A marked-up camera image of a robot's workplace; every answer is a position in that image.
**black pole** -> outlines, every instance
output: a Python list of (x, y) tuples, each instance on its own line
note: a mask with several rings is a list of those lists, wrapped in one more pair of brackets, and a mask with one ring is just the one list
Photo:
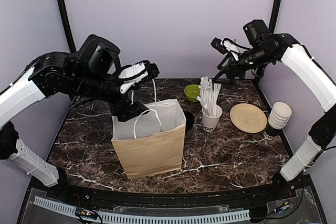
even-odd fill
[(274, 33), (275, 31), (275, 26), (277, 24), (279, 10), (280, 10), (280, 3), (281, 3), (281, 0), (274, 0), (273, 2), (271, 19), (269, 21), (269, 26), (268, 26), (268, 29), (270, 30), (271, 33)]
[(57, 0), (57, 3), (58, 3), (59, 13), (61, 15), (63, 29), (64, 29), (65, 36), (67, 38), (70, 52), (71, 53), (76, 52), (75, 42), (74, 42), (74, 38), (72, 36), (72, 32), (70, 28), (70, 22), (69, 22), (69, 18), (67, 14), (67, 9), (65, 6), (65, 1)]
[[(281, 0), (274, 0), (273, 2), (271, 19), (269, 21), (269, 26), (268, 26), (268, 29), (271, 33), (274, 33), (275, 31), (275, 26), (277, 24), (277, 20), (279, 16), (280, 3), (281, 3)], [(256, 86), (259, 85), (260, 79), (264, 76), (265, 68), (266, 68), (266, 65), (262, 65), (258, 67), (257, 72), (256, 72), (256, 77), (254, 79), (254, 84)]]

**stack of cups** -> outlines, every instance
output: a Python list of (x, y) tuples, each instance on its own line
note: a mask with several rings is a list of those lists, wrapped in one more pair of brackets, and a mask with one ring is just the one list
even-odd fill
[(264, 131), (264, 137), (272, 139), (280, 130), (286, 126), (292, 109), (283, 102), (276, 102), (273, 105), (272, 111), (268, 117), (267, 126)]

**black cup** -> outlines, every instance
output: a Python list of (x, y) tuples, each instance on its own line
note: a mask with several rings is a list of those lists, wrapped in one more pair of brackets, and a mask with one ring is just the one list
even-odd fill
[(264, 136), (267, 138), (273, 138), (274, 136), (278, 135), (280, 132), (280, 130), (277, 130), (275, 128), (273, 128), (269, 122), (267, 122), (265, 131), (264, 131)]
[(184, 110), (183, 112), (184, 112), (185, 119), (186, 119), (185, 131), (187, 132), (193, 128), (195, 117), (189, 111)]

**white straw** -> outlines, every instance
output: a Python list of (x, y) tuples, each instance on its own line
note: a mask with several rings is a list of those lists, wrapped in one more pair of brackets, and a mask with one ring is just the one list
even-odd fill
[(197, 97), (197, 100), (200, 102), (207, 116), (216, 116), (216, 105), (221, 86), (221, 84), (212, 83), (212, 80), (208, 77), (201, 77), (201, 82), (198, 86), (200, 88), (200, 95)]

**paper bag handle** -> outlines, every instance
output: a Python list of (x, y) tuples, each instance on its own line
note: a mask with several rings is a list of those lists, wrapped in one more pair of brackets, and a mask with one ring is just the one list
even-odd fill
[(159, 122), (159, 124), (160, 124), (160, 132), (162, 132), (162, 122), (161, 122), (161, 120), (160, 120), (160, 118), (159, 118), (159, 115), (158, 115), (157, 111), (156, 111), (155, 109), (148, 109), (148, 110), (143, 111), (143, 112), (138, 116), (138, 118), (136, 119), (136, 121), (134, 122), (134, 126), (133, 126), (133, 136), (134, 136), (134, 139), (137, 139), (137, 135), (136, 135), (136, 133), (135, 133), (135, 127), (136, 127), (136, 124), (137, 124), (139, 118), (140, 118), (144, 113), (146, 113), (146, 112), (148, 112), (148, 111), (154, 111), (154, 112), (155, 112), (155, 117), (156, 117), (156, 119), (158, 120), (158, 122)]
[[(154, 88), (154, 103), (156, 105), (156, 85), (155, 85), (154, 79), (152, 79), (152, 81), (153, 81), (153, 88)], [(134, 91), (132, 90), (132, 92), (131, 92), (131, 102), (132, 102), (132, 104), (133, 104), (133, 101), (134, 101)]]

